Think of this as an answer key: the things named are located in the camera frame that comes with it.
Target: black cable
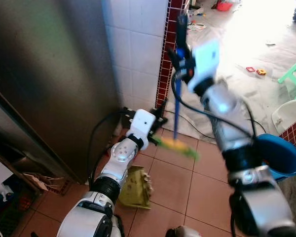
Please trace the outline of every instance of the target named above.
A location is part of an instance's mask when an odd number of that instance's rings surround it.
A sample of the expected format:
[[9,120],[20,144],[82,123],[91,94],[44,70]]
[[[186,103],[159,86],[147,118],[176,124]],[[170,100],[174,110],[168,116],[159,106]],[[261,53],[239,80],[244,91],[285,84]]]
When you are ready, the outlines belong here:
[[262,124],[261,123],[259,123],[258,121],[256,121],[256,120],[253,120],[253,122],[256,122],[262,129],[263,129],[263,131],[265,132],[265,133],[267,133],[266,132],[266,130],[265,130],[265,128],[262,126]]
[[253,138],[254,139],[256,139],[256,137],[257,137],[257,132],[256,132],[256,127],[255,127],[255,125],[254,125],[254,118],[253,118],[253,115],[252,115],[252,112],[251,112],[251,110],[250,110],[250,108],[249,108],[249,105],[244,101],[244,100],[242,100],[242,103],[244,103],[244,105],[246,106],[246,108],[247,108],[247,111],[248,111],[248,114],[249,114],[249,117],[250,117],[250,121],[251,121],[251,127],[252,127],[252,132],[253,132]]
[[236,237],[235,217],[232,212],[230,216],[230,229],[231,229],[231,236]]
[[99,127],[103,122],[105,122],[106,120],[110,119],[112,116],[119,115],[119,114],[126,114],[126,113],[127,113],[127,112],[126,112],[125,110],[120,110],[120,111],[112,112],[112,113],[108,114],[107,116],[105,116],[101,121],[99,121],[99,122],[93,127],[92,132],[91,132],[91,135],[90,135],[90,139],[89,139],[89,144],[88,144],[88,149],[87,149],[87,159],[86,159],[89,187],[91,187],[91,184],[92,184],[92,182],[93,182],[93,180],[92,180],[92,174],[91,174],[91,171],[90,171],[89,162],[90,162],[91,145],[92,145],[92,141],[93,141],[94,134],[95,134],[96,130],[98,129],[98,127]]
[[212,119],[217,119],[217,120],[220,120],[220,121],[222,121],[222,122],[225,122],[225,123],[229,124],[230,126],[233,126],[233,127],[237,128],[238,130],[242,131],[242,132],[243,132],[244,134],[246,134],[248,137],[253,138],[253,136],[252,136],[249,132],[247,132],[247,131],[244,130],[243,128],[241,128],[241,127],[235,125],[234,123],[229,122],[228,120],[225,120],[225,119],[223,119],[223,118],[221,118],[221,117],[218,117],[218,116],[216,116],[216,115],[214,115],[214,114],[212,114],[212,113],[210,113],[210,112],[202,111],[202,110],[198,110],[197,108],[194,108],[194,107],[188,105],[187,103],[185,103],[185,102],[182,100],[182,98],[177,94],[177,91],[176,91],[176,88],[175,88],[175,76],[176,76],[177,72],[178,72],[178,71],[176,71],[176,72],[174,73],[174,75],[172,76],[172,79],[171,79],[171,88],[172,88],[172,91],[173,91],[174,97],[175,97],[175,98],[176,98],[176,99],[177,99],[182,105],[184,105],[185,107],[189,108],[190,110],[193,110],[193,111],[198,112],[198,113],[200,113],[200,114],[206,115],[206,116],[208,116],[208,117],[210,117],[210,118],[212,118]]
[[208,138],[211,138],[211,139],[215,139],[215,137],[210,137],[210,136],[207,136],[206,134],[202,133],[197,127],[195,127],[193,125],[193,123],[191,123],[190,121],[188,121],[185,117],[183,117],[182,115],[179,114],[179,116],[181,118],[183,118],[185,121],[187,121],[196,131],[198,131],[200,134],[202,134],[204,137],[208,137]]

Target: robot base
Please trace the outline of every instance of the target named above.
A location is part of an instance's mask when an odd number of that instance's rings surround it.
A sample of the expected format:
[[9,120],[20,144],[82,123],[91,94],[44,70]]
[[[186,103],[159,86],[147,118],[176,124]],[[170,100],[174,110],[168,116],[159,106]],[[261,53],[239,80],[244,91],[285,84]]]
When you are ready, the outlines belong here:
[[201,237],[201,235],[187,226],[179,226],[175,229],[169,229],[166,237]]

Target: white tile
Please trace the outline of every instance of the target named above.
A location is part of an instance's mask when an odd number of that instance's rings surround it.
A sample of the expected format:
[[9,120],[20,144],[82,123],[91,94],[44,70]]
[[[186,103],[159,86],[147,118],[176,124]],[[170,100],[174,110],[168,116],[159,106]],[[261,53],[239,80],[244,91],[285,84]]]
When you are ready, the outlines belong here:
[[130,29],[163,37],[168,0],[130,0]]
[[130,68],[130,31],[106,26],[112,64]]
[[162,37],[131,32],[132,69],[158,75]]
[[129,30],[129,0],[102,0],[106,25]]
[[133,97],[133,110],[138,110],[138,109],[144,109],[146,111],[149,111],[151,108],[154,108],[154,103],[155,100],[153,101],[148,101],[148,100],[142,100],[136,97]]
[[134,107],[134,103],[133,103],[133,97],[129,96],[129,95],[125,95],[125,94],[118,94],[120,101],[122,103],[122,107],[126,106],[130,109],[132,109]]
[[147,101],[155,101],[158,76],[132,71],[133,96]]
[[133,82],[131,70],[113,65],[114,78],[117,91],[125,95],[133,94]]

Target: tiled floor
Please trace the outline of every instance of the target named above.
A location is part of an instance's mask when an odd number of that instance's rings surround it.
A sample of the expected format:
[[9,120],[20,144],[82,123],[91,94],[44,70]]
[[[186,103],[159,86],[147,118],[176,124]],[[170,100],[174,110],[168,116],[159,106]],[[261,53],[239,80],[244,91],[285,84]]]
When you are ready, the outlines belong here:
[[[158,135],[172,136],[168,130]],[[126,236],[164,237],[168,228],[187,225],[203,237],[231,236],[228,205],[232,189],[226,182],[223,159],[213,144],[179,135],[179,139],[198,150],[200,160],[180,156],[164,148],[150,145],[135,158],[149,172],[154,193],[151,210],[116,205]],[[14,237],[54,237],[61,221],[88,190],[86,185],[72,185],[64,196],[43,194],[26,213]]]

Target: cleaning brush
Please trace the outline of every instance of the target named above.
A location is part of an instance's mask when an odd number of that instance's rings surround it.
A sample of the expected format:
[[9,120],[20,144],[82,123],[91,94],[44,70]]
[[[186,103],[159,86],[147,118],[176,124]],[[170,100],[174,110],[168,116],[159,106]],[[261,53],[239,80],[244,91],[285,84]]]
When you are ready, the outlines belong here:
[[166,149],[181,153],[187,157],[191,157],[195,160],[199,159],[199,154],[196,150],[191,148],[189,145],[184,142],[179,141],[178,139],[174,140],[172,138],[164,138],[164,137],[153,137],[157,142],[158,146],[164,147]]

